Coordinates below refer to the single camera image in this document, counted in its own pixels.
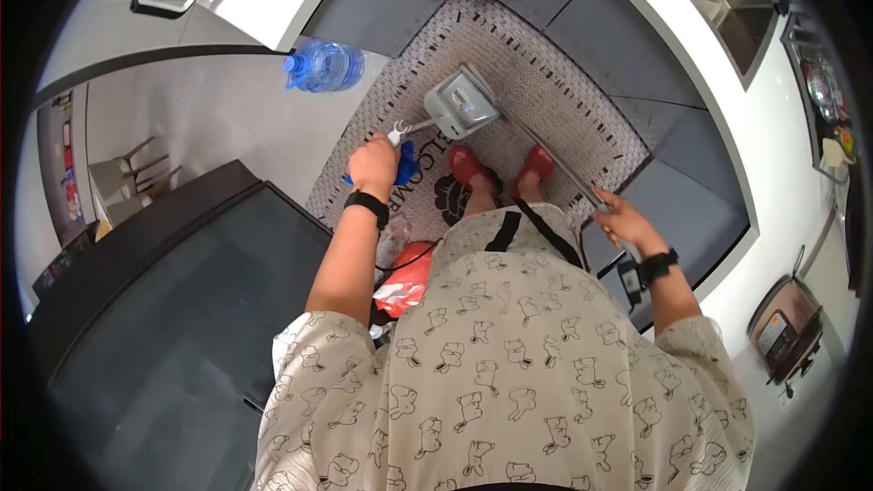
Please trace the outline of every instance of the water bottle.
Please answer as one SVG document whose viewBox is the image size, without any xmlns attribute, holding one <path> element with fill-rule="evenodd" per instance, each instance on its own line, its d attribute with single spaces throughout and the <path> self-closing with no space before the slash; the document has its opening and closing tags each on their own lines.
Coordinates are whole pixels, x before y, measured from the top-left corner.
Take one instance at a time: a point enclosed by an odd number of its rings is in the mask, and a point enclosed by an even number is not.
<svg viewBox="0 0 873 491">
<path fill-rule="evenodd" d="M 287 90 L 343 91 L 361 80 L 364 54 L 345 44 L 312 38 L 285 58 L 282 70 L 288 73 Z"/>
</svg>

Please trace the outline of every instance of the welcome mat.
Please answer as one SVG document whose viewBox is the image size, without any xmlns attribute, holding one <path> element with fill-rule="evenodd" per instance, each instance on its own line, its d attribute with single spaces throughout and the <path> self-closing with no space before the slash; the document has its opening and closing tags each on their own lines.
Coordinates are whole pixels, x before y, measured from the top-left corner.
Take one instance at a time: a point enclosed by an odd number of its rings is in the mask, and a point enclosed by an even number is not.
<svg viewBox="0 0 873 491">
<path fill-rule="evenodd" d="M 496 0 L 446 0 L 381 71 L 333 148 L 306 208 L 333 229 L 349 193 L 342 176 L 352 152 L 376 130 L 390 132 L 397 120 L 427 119 L 424 95 L 462 62 L 475 65 L 511 112 L 584 180 L 617 191 L 647 162 L 649 150 L 616 106 L 548 38 Z M 470 193 L 448 167 L 454 141 L 437 127 L 409 139 L 416 142 L 421 174 L 395 186 L 388 206 L 409 219 L 412 239 L 435 240 L 460 220 Z M 512 184 L 534 145 L 530 137 L 500 118 L 459 142 L 496 170 L 504 180 L 503 201 L 510 204 Z M 577 226 L 594 211 L 560 170 L 541 191 Z"/>
</svg>

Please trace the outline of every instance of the woman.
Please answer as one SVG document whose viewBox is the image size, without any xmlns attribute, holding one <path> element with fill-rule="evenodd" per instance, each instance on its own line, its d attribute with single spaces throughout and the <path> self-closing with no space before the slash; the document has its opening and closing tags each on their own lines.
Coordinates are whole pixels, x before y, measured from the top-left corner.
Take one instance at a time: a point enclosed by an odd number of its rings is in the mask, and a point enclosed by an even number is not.
<svg viewBox="0 0 873 491">
<path fill-rule="evenodd" d="M 378 350 L 366 328 L 378 208 L 346 207 L 306 312 L 273 343 L 256 488 L 744 487 L 752 416 L 679 267 L 649 287 L 651 344 L 581 269 L 564 213 L 542 202 L 554 169 L 542 149 L 518 175 L 517 206 L 503 209 L 499 181 L 469 149 L 449 159 L 472 191 L 464 219 L 434 251 L 421 303 Z M 383 204 L 396 168 L 381 134 L 348 164 L 355 190 Z M 629 202 L 598 193 L 612 207 L 595 213 L 610 240 L 644 258 L 670 252 Z"/>
</svg>

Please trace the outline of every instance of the power cord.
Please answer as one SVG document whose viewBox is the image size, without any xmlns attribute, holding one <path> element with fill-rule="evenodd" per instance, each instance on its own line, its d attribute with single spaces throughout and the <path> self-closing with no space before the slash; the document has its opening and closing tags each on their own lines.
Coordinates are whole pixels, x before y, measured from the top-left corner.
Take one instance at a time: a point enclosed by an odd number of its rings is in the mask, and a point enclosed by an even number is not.
<svg viewBox="0 0 873 491">
<path fill-rule="evenodd" d="M 413 258 L 412 260 L 406 262 L 405 264 L 403 264 L 403 265 L 401 265 L 401 266 L 397 266 L 397 267 L 379 267 L 379 266 L 376 266 L 376 269 L 378 269 L 379 271 L 383 271 L 383 272 L 385 272 L 385 273 L 390 273 L 390 272 L 397 271 L 398 269 L 403 269 L 404 267 L 409 266 L 409 264 L 414 263 L 415 261 L 417 261 L 420 257 L 422 257 L 422 256 L 428 254 L 429 252 L 431 252 L 431 250 L 434 249 L 434 246 L 436 246 L 440 241 L 442 241 L 442 237 L 440 237 L 439 239 L 437 239 L 437 240 L 435 240 L 433 243 L 431 243 L 431 246 L 428 246 L 428 247 L 424 250 L 423 253 L 421 253 L 420 255 L 416 256 L 415 258 Z"/>
</svg>

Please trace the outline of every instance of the patterned dress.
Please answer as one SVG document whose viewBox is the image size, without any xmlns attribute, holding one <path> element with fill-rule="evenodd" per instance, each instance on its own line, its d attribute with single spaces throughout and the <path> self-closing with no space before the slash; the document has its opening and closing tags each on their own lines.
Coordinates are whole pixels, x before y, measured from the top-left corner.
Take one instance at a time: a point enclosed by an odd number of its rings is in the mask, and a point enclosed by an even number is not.
<svg viewBox="0 0 873 491">
<path fill-rule="evenodd" d="M 560 209 L 532 206 L 573 239 Z M 453 227 L 391 344 L 330 311 L 276 336 L 257 491 L 746 486 L 752 415 L 710 321 L 651 344 L 527 218 L 485 252 L 507 210 Z"/>
</svg>

